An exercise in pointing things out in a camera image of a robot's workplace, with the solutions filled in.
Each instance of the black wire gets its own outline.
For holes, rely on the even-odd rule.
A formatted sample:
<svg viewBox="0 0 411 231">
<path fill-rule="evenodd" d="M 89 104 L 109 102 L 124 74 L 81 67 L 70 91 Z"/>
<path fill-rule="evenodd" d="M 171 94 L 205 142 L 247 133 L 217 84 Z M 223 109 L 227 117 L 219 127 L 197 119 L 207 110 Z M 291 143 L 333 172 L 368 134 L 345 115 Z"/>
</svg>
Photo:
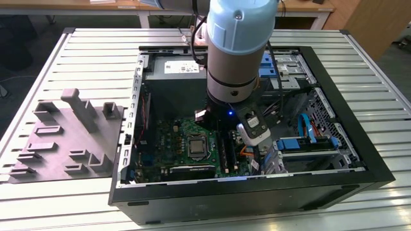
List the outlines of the black wire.
<svg viewBox="0 0 411 231">
<path fill-rule="evenodd" d="M 156 15 L 154 15 L 154 17 L 160 20 L 160 22 L 165 23 L 165 24 L 167 24 L 168 26 L 171 26 L 172 28 L 173 28 L 173 27 L 177 28 L 179 31 L 180 31 L 180 34 L 184 35 L 184 34 L 183 34 L 183 31 L 181 31 L 181 29 L 180 29 L 180 24 L 181 24 L 181 21 L 183 21 L 183 19 L 184 19 L 184 15 L 181 16 L 180 21 L 177 22 L 177 25 L 173 25 L 173 24 L 165 22 L 164 19 L 163 19 L 161 17 L 156 16 Z"/>
<path fill-rule="evenodd" d="M 192 55 L 192 58 L 193 58 L 196 63 L 199 63 L 200 60 L 197 59 L 197 56 L 196 56 L 195 50 L 193 50 L 195 34 L 197 33 L 197 31 L 199 31 L 203 23 L 205 22 L 205 20 L 207 20 L 207 16 L 200 20 L 200 22 L 199 22 L 197 26 L 195 27 L 193 32 L 191 34 L 191 55 Z"/>
<path fill-rule="evenodd" d="M 281 17 L 285 17 L 285 12 L 287 12 L 287 7 L 285 7 L 285 4 L 284 4 L 284 1 L 281 1 L 281 4 L 283 4 L 283 13 L 281 13 Z"/>
<path fill-rule="evenodd" d="M 193 14 L 192 14 L 191 17 L 189 17 L 189 21 L 188 21 L 188 26 L 187 26 L 187 28 L 189 28 L 189 26 L 191 26 L 192 18 L 193 18 Z"/>
<path fill-rule="evenodd" d="M 267 42 L 267 46 L 268 46 L 268 51 L 269 51 L 269 55 L 271 55 L 272 66 L 273 66 L 275 72 L 276 72 L 276 74 L 277 74 L 276 82 L 277 82 L 277 88 L 279 88 L 279 91 L 280 91 L 280 108 L 279 108 L 279 116 L 283 117 L 283 103 L 284 103 L 283 83 L 281 83 L 283 72 L 280 73 L 280 72 L 277 71 L 277 67 L 276 67 L 276 64 L 275 64 L 275 55 L 273 55 L 273 50 L 272 50 L 272 46 L 271 46 L 271 42 L 269 42 L 269 41 Z"/>
<path fill-rule="evenodd" d="M 299 90 L 289 91 L 289 92 L 287 92 L 287 93 L 284 94 L 283 99 L 285 100 L 285 99 L 288 99 L 289 97 L 293 97 L 293 96 L 297 95 L 297 94 L 308 93 L 311 90 L 312 90 L 312 86 L 304 87 L 304 88 L 301 88 L 301 89 L 299 89 Z M 263 116 L 268 115 L 272 111 L 276 110 L 276 108 L 277 108 L 277 107 L 276 107 L 276 104 L 277 104 L 279 101 L 280 101 L 280 100 L 275 101 L 275 102 L 265 108 L 265 110 L 264 110 L 264 112 L 263 112 Z"/>
</svg>

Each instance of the aluminum slat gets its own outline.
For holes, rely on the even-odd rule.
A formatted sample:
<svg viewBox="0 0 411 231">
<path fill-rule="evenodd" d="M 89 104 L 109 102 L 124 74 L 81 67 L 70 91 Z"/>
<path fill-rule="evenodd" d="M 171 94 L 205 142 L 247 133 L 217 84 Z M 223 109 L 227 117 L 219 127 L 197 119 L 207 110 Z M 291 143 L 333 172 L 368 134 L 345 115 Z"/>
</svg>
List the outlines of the aluminum slat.
<svg viewBox="0 0 411 231">
<path fill-rule="evenodd" d="M 184 35 L 191 36 L 188 29 L 181 29 Z M 117 31 L 74 31 L 72 37 L 118 37 Z M 179 31 L 121 31 L 121 37 L 181 37 Z M 303 37 L 303 38 L 343 38 L 340 33 L 287 32 L 276 31 L 272 37 Z"/>
<path fill-rule="evenodd" d="M 391 92 L 343 93 L 341 95 L 347 102 L 395 100 L 395 96 Z"/>
<path fill-rule="evenodd" d="M 353 112 L 403 110 L 404 109 L 404 106 L 397 101 L 348 102 L 348 106 Z"/>
<path fill-rule="evenodd" d="M 380 83 L 380 79 L 376 76 L 341 76 L 331 77 L 333 83 L 337 84 L 361 84 L 361 83 Z"/>
<path fill-rule="evenodd" d="M 367 133 L 411 130 L 409 121 L 365 122 L 360 125 Z"/>
<path fill-rule="evenodd" d="M 331 54 L 331 55 L 355 54 L 355 55 L 357 55 L 357 52 L 355 51 L 355 49 L 321 49 L 321 48 L 316 48 L 316 49 L 313 49 L 313 51 L 317 55 L 324 55 L 324 54 Z"/>
<path fill-rule="evenodd" d="M 379 73 L 339 31 L 279 30 L 272 45 L 312 46 L 327 72 L 348 101 L 376 150 L 393 171 L 396 181 L 376 191 L 344 200 L 327 210 L 231 218 L 184 224 L 167 224 L 176 230 L 195 225 L 193 230 L 391 230 L 411 225 L 411 115 L 396 93 L 383 83 Z M 80 97 L 90 97 L 93 106 L 109 99 L 128 106 L 140 46 L 184 46 L 176 29 L 76 29 L 46 72 L 28 110 L 37 101 L 56 99 L 57 107 L 64 87 L 80 88 Z M 33 129 L 36 117 L 22 116 L 0 159 L 0 173 L 6 161 L 16 161 Z M 138 227 L 129 218 L 106 205 L 110 179 L 0 184 L 0 230 L 133 230 Z"/>
</svg>

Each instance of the table leg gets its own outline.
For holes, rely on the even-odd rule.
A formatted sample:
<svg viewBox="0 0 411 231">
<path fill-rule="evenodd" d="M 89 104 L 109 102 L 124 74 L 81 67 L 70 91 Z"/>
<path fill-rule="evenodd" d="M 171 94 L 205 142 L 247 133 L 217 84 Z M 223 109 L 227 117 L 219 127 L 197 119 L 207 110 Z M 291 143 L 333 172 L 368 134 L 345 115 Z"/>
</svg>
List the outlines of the table leg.
<svg viewBox="0 0 411 231">
<path fill-rule="evenodd" d="M 6 89 L 0 85 L 0 98 L 4 98 L 6 96 Z"/>
<path fill-rule="evenodd" d="M 329 12 L 319 13 L 319 15 L 316 16 L 316 18 L 313 20 L 311 30 L 321 30 L 323 29 L 323 26 L 325 24 L 328 16 L 329 16 Z"/>
<path fill-rule="evenodd" d="M 53 19 L 54 15 L 46 15 L 45 18 L 50 25 L 56 23 L 56 20 Z"/>
<path fill-rule="evenodd" d="M 149 28 L 149 22 L 148 22 L 148 11 L 138 11 L 138 18 L 140 18 L 140 25 L 141 28 Z"/>
</svg>

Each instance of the gray floor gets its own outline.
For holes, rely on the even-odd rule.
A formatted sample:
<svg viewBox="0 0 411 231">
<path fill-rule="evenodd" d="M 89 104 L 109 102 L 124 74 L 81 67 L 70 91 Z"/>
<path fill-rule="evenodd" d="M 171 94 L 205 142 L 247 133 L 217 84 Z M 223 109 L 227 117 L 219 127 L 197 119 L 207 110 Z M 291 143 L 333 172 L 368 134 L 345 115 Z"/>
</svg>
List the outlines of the gray floor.
<svg viewBox="0 0 411 231">
<path fill-rule="evenodd" d="M 164 19 L 167 23 L 160 23 L 153 16 L 149 17 L 150 26 L 153 28 L 171 27 L 180 21 L 179 16 Z M 34 76 L 40 73 L 45 60 L 53 49 L 53 46 L 61 36 L 65 27 L 76 28 L 138 28 L 138 20 L 136 16 L 56 16 L 56 24 L 49 25 L 44 16 L 30 16 L 32 24 L 36 28 L 38 38 L 30 41 L 26 46 L 33 56 L 33 64 L 21 71 L 10 72 L 0 66 L 0 81 L 16 76 L 33 76 L 13 78 L 1 85 L 12 93 L 6 100 L 0 99 L 0 137 L 13 119 L 20 104 L 30 89 Z M 188 27 L 189 16 L 183 18 L 180 27 Z M 377 62 L 379 67 L 411 100 L 411 53 L 397 49 L 392 45 L 385 51 Z"/>
</svg>

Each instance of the black cable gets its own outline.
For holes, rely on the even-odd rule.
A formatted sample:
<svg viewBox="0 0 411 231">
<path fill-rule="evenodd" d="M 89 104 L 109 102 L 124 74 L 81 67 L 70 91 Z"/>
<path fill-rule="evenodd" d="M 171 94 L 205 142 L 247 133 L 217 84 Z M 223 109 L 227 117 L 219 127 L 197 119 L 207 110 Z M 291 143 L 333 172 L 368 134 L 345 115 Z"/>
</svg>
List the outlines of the black cable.
<svg viewBox="0 0 411 231">
<path fill-rule="evenodd" d="M 189 21 L 188 21 L 188 26 L 187 26 L 187 28 L 189 28 L 189 26 L 191 26 L 192 18 L 193 18 L 193 14 L 192 14 L 191 17 L 189 17 Z"/>
<path fill-rule="evenodd" d="M 195 60 L 195 62 L 196 62 L 197 64 L 200 64 L 200 60 L 197 59 L 197 56 L 196 56 L 196 54 L 195 54 L 195 50 L 193 50 L 193 41 L 195 41 L 195 34 L 197 33 L 197 31 L 199 31 L 199 29 L 200 29 L 203 23 L 205 22 L 205 20 L 207 20 L 207 16 L 201 19 L 201 21 L 199 22 L 199 24 L 197 24 L 197 26 L 195 27 L 193 32 L 192 32 L 192 34 L 191 34 L 191 55 L 192 55 L 192 58 L 193 58 L 193 60 Z"/>
<path fill-rule="evenodd" d="M 280 73 L 280 72 L 277 71 L 277 67 L 276 67 L 276 64 L 275 64 L 275 55 L 273 55 L 273 50 L 272 50 L 272 46 L 271 46 L 271 42 L 269 42 L 269 41 L 267 42 L 267 46 L 268 46 L 268 51 L 269 51 L 269 55 L 271 55 L 272 66 L 273 66 L 275 72 L 276 72 L 276 74 L 277 74 L 276 82 L 277 82 L 277 88 L 279 88 L 279 91 L 280 91 L 280 108 L 279 108 L 279 116 L 283 117 L 283 103 L 284 103 L 283 83 L 281 83 L 283 72 Z"/>
<path fill-rule="evenodd" d="M 199 6 L 197 6 L 197 0 L 191 1 L 191 6 L 192 6 L 192 13 L 195 15 L 199 15 Z"/>
<path fill-rule="evenodd" d="M 180 34 L 184 35 L 184 34 L 183 34 L 183 31 L 181 31 L 181 29 L 180 29 L 180 24 L 181 24 L 181 21 L 183 21 L 183 19 L 184 19 L 184 16 L 181 16 L 180 21 L 177 22 L 177 25 L 173 25 L 173 24 L 165 22 L 165 21 L 163 20 L 163 18 L 160 18 L 159 16 L 156 16 L 156 18 L 160 20 L 160 22 L 165 23 L 165 24 L 167 24 L 168 26 L 171 26 L 172 28 L 177 28 L 179 31 L 180 31 Z"/>
<path fill-rule="evenodd" d="M 308 87 L 304 87 L 299 90 L 293 90 L 293 91 L 289 91 L 284 94 L 284 100 L 288 99 L 289 97 L 293 97 L 295 95 L 297 94 L 304 94 L 304 93 L 308 93 L 311 90 L 312 90 L 312 86 L 308 86 Z M 263 112 L 263 116 L 267 116 L 276 108 L 277 108 L 277 102 L 280 100 L 275 101 L 264 110 Z"/>
<path fill-rule="evenodd" d="M 281 1 L 281 4 L 283 4 L 283 13 L 281 13 L 281 17 L 285 17 L 285 12 L 287 12 L 287 7 L 285 7 L 285 4 L 284 4 L 284 1 Z"/>
</svg>

